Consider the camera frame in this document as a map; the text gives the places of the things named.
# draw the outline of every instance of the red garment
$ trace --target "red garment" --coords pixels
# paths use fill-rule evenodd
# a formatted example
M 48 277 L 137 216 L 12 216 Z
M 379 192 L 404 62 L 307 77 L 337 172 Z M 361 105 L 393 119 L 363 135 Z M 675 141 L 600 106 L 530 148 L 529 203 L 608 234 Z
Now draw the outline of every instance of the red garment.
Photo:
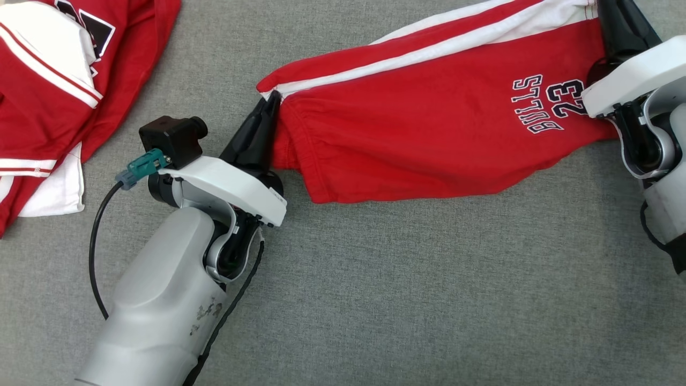
M 86 161 L 117 130 L 159 60 L 180 8 L 180 0 L 43 1 L 70 16 L 73 21 L 78 22 L 90 33 L 93 44 L 92 53 L 97 58 L 90 66 L 92 86 L 97 95 L 101 97 L 105 95 L 105 97 L 95 110 L 92 109 L 94 106 L 90 106 L 85 116 L 80 115 L 81 120 L 71 117 L 77 113 L 65 114 L 64 109 L 60 114 L 50 113 L 53 109 L 59 108 L 56 103 L 71 104 L 74 103 L 74 98 L 58 97 L 54 95 L 57 91 L 46 92 L 47 87 L 43 86 L 45 81 L 40 82 L 42 74 L 35 70 L 31 73 L 30 65 L 17 62 L 16 53 L 7 50 L 7 38 L 0 36 L 0 58 L 14 60 L 16 68 L 23 71 L 12 72 L 14 79 L 0 77 L 0 95 L 5 94 L 5 98 L 0 98 L 0 111 L 9 106 L 9 103 L 15 104 L 15 100 L 32 101 L 31 104 L 26 105 L 30 107 L 30 110 L 28 107 L 14 109 L 18 113 L 13 113 L 12 120 L 0 121 L 0 137 L 4 144 L 5 139 L 16 137 L 13 128 L 27 127 L 22 124 L 23 121 L 19 120 L 20 116 L 25 117 L 22 118 L 24 120 L 35 123 L 31 126 L 32 133 L 40 133 L 25 136 L 27 145 L 24 148 L 27 151 L 22 154 L 5 155 L 2 150 L 4 147 L 0 145 L 0 168 L 2 168 L 2 159 L 10 157 L 53 161 L 52 166 L 45 170 L 41 169 L 40 174 L 29 174 L 34 177 L 20 177 L 26 174 L 15 173 L 5 174 L 0 179 L 0 237 L 5 228 L 19 215 L 24 204 L 36 191 L 44 177 L 53 167 L 61 164 L 72 148 L 82 142 L 81 158 L 82 161 Z M 3 5 L 3 8 L 18 5 L 21 4 Z M 32 27 L 29 25 L 30 22 L 31 18 L 27 17 L 27 23 L 21 28 L 30 30 Z M 33 39 L 37 41 L 48 39 L 50 34 L 56 33 L 44 27 L 34 29 L 43 33 L 43 36 L 34 34 Z M 44 58 L 43 62 L 50 65 L 51 60 L 53 59 Z M 69 76 L 64 73 L 64 67 L 58 70 L 62 72 L 61 75 Z M 21 88 L 13 88 L 13 84 L 19 83 L 16 79 L 21 79 Z M 17 99 L 14 93 L 12 95 L 8 93 L 8 90 L 13 92 L 15 89 L 18 90 L 16 94 L 21 98 Z M 65 125 L 67 128 L 57 131 L 55 122 L 62 121 L 68 123 Z M 43 139 L 43 143 L 59 143 L 60 145 L 50 147 L 51 150 L 45 152 L 33 146 L 38 143 L 38 139 Z
M 88 73 L 87 62 L 95 59 L 84 48 L 90 39 L 47 5 L 0 10 L 0 175 L 47 177 L 102 99 Z M 32 23 L 56 30 L 36 33 Z M 74 61 L 51 50 L 62 40 Z
M 492 194 L 616 137 L 580 99 L 604 55 L 593 1 L 473 7 L 260 82 L 284 96 L 275 166 L 316 203 Z

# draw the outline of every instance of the black cable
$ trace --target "black cable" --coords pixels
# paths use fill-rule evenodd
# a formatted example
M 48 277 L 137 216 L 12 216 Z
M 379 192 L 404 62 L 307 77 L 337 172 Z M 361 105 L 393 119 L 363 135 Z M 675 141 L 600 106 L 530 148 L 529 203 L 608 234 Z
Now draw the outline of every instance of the black cable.
M 669 253 L 669 249 L 667 248 L 666 245 L 664 245 L 660 240 L 657 240 L 657 237 L 652 234 L 650 229 L 648 229 L 648 222 L 646 220 L 646 209 L 648 208 L 648 202 L 644 201 L 643 205 L 641 206 L 641 226 L 643 227 L 643 230 L 645 233 L 648 235 L 648 238 L 650 241 L 652 241 L 653 244 L 655 244 L 656 247 L 659 249 L 662 249 L 664 252 Z
M 122 186 L 123 183 L 121 181 L 117 182 L 114 186 L 112 186 L 110 192 L 108 192 L 105 198 L 102 200 L 100 208 L 97 210 L 97 213 L 95 214 L 95 220 L 93 221 L 93 230 L 91 230 L 91 245 L 88 248 L 88 275 L 91 277 L 91 288 L 93 289 L 93 296 L 95 296 L 97 306 L 98 308 L 100 308 L 102 317 L 104 317 L 105 320 L 107 320 L 109 315 L 107 314 L 105 305 L 102 303 L 102 299 L 100 298 L 100 292 L 97 290 L 97 282 L 95 281 L 95 241 L 97 240 L 97 229 L 100 227 L 100 219 L 102 218 L 102 214 L 105 212 L 105 208 L 112 199 L 112 196 L 114 196 L 115 193 L 117 193 L 117 190 L 121 189 Z
M 183 386 L 193 386 L 193 384 L 196 382 L 196 379 L 198 378 L 198 375 L 200 375 L 200 371 L 202 370 L 202 367 L 205 365 L 205 361 L 207 361 L 207 358 L 210 355 L 210 349 L 212 348 L 212 343 L 214 343 L 214 341 L 217 339 L 217 335 L 219 334 L 219 331 L 224 326 L 224 323 L 226 323 L 226 319 L 228 318 L 229 315 L 231 315 L 233 310 L 236 308 L 238 301 L 243 297 L 243 294 L 246 292 L 246 289 L 250 285 L 250 281 L 252 280 L 252 277 L 255 276 L 255 273 L 257 272 L 257 267 L 259 266 L 260 261 L 262 261 L 262 253 L 263 252 L 264 252 L 264 240 L 262 240 L 259 243 L 259 251 L 257 252 L 257 259 L 255 259 L 255 264 L 252 266 L 252 269 L 250 270 L 250 273 L 248 274 L 248 278 L 243 283 L 243 286 L 241 287 L 240 291 L 238 291 L 238 294 L 236 294 L 236 297 L 233 298 L 233 302 L 228 307 L 228 310 L 226 310 L 226 312 L 224 313 L 224 316 L 221 318 L 221 320 L 219 320 L 217 327 L 214 329 L 214 332 L 212 332 L 212 336 L 210 336 L 209 341 L 207 341 L 207 346 L 205 346 L 205 351 L 202 353 L 202 355 L 200 355 L 200 357 L 198 357 L 198 364 L 191 370 L 190 374 L 188 374 L 188 377 L 186 377 L 186 381 L 184 381 Z

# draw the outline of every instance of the white trim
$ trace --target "white trim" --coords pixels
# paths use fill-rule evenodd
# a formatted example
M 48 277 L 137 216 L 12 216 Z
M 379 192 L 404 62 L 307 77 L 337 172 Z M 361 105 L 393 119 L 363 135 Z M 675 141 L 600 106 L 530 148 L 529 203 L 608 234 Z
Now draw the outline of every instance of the white trim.
M 41 172 L 38 169 L 30 172 L 30 171 L 25 171 L 25 172 L 4 172 L 3 170 L 0 170 L 0 177 L 2 176 L 7 176 L 7 177 L 13 177 L 13 176 L 28 176 L 28 177 L 48 177 L 50 175 L 49 172 Z
M 427 17 L 426 19 L 422 19 L 420 21 L 417 21 L 413 24 L 406 25 L 405 27 L 402 27 L 399 30 L 393 31 L 390 34 L 384 36 L 383 38 L 380 38 L 380 39 L 373 41 L 372 43 L 370 43 L 370 45 L 383 43 L 383 42 L 389 41 L 391 39 L 399 38 L 402 36 L 407 36 L 409 34 L 413 34 L 413 33 L 417 32 L 417 31 L 425 30 L 429 27 L 433 27 L 436 25 L 444 24 L 444 23 L 449 23 L 451 21 L 455 21 L 455 20 L 459 20 L 459 19 L 464 19 L 465 17 L 474 16 L 476 14 L 480 14 L 480 13 L 485 12 L 487 10 L 492 10 L 493 8 L 496 8 L 499 5 L 512 3 L 513 1 L 514 0 L 490 0 L 490 1 L 485 1 L 483 3 L 470 5 L 469 7 L 463 7 L 463 8 L 458 8 L 457 10 L 444 12 L 442 14 L 435 14 L 433 16 Z
M 7 195 L 10 193 L 13 182 L 14 176 L 0 177 L 0 203 L 2 203 L 5 197 L 7 197 Z
M 32 49 L 32 45 L 28 43 L 19 33 L 17 33 L 15 30 L 11 30 L 12 34 L 14 37 L 17 38 L 17 40 L 21 41 L 21 43 L 26 47 L 28 50 L 31 51 L 31 53 L 37 57 L 40 57 L 38 53 L 36 53 Z M 3 39 L 5 44 L 8 46 L 10 51 L 19 59 L 21 60 L 25 65 L 27 65 L 31 70 L 36 72 L 38 75 L 49 81 L 50 83 L 54 84 L 61 90 L 67 92 L 70 95 L 73 95 L 77 99 L 81 100 L 83 103 L 89 105 L 92 109 L 94 109 L 99 100 L 102 99 L 102 94 L 98 93 L 91 85 L 83 83 L 80 79 L 74 78 L 73 76 L 67 74 L 67 73 L 61 73 L 62 76 L 65 78 L 70 79 L 72 82 L 78 84 L 80 87 L 83 89 L 88 90 L 90 93 L 95 95 L 98 99 L 93 98 L 93 96 L 89 95 L 87 92 L 79 89 L 78 87 L 74 86 L 70 82 L 67 82 L 65 79 L 60 77 L 58 74 L 54 73 L 53 69 L 49 69 L 40 62 L 38 62 L 29 52 L 24 50 L 19 44 L 17 44 L 16 41 L 12 38 L 10 34 L 8 34 L 7 31 L 5 31 L 4 28 L 0 28 L 0 38 Z
M 545 0 L 498 23 L 477 28 L 466 34 L 455 36 L 396 58 L 381 60 L 333 75 L 279 84 L 275 89 L 281 93 L 283 101 L 298 91 L 423 63 L 480 45 L 513 41 L 555 30 L 565 25 L 585 21 L 588 14 L 586 8 L 589 2 L 595 4 L 595 0 Z M 272 91 L 273 89 L 260 94 L 264 98 L 268 98 Z
M 57 163 L 54 159 L 0 158 L 0 176 L 47 177 Z M 33 169 L 33 171 L 11 171 L 3 169 Z

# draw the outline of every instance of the scuff mark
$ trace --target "scuff mark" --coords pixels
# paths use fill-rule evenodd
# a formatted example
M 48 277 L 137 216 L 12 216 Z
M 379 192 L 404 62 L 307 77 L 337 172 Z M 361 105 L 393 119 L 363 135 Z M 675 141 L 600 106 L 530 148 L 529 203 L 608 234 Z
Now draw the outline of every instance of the scuff mark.
M 215 298 L 214 296 L 212 296 L 211 304 L 207 307 L 206 310 L 204 309 L 204 307 L 202 307 L 202 304 L 200 304 L 200 307 L 198 308 L 198 320 L 201 320 L 202 318 L 212 313 L 212 308 L 214 308 L 215 305 L 214 301 Z
M 219 314 L 222 313 L 222 308 L 223 308 L 223 307 L 222 307 L 222 304 L 221 304 L 221 303 L 217 304 L 217 308 L 215 309 L 215 312 L 212 314 L 212 316 L 218 317 Z

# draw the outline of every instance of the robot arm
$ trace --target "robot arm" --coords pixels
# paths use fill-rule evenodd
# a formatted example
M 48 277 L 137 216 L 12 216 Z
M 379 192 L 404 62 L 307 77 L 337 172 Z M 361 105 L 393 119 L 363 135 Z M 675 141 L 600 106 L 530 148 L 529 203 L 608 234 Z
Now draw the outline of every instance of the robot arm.
M 598 14 L 606 58 L 589 72 L 584 105 L 615 125 L 624 165 L 645 189 L 644 229 L 686 280 L 686 36 L 662 43 L 633 0 L 598 0 Z M 666 243 L 648 229 L 647 207 Z
M 286 213 L 281 180 L 269 171 L 280 99 L 273 93 L 260 101 L 220 158 L 201 155 L 198 138 L 207 129 L 199 118 L 162 117 L 141 128 L 145 149 L 161 150 L 169 164 L 150 175 L 148 188 L 179 209 L 119 281 L 75 386 L 193 384 L 255 274 L 260 226 L 278 227 Z M 244 272 L 257 237 L 258 260 L 229 306 L 226 285 Z

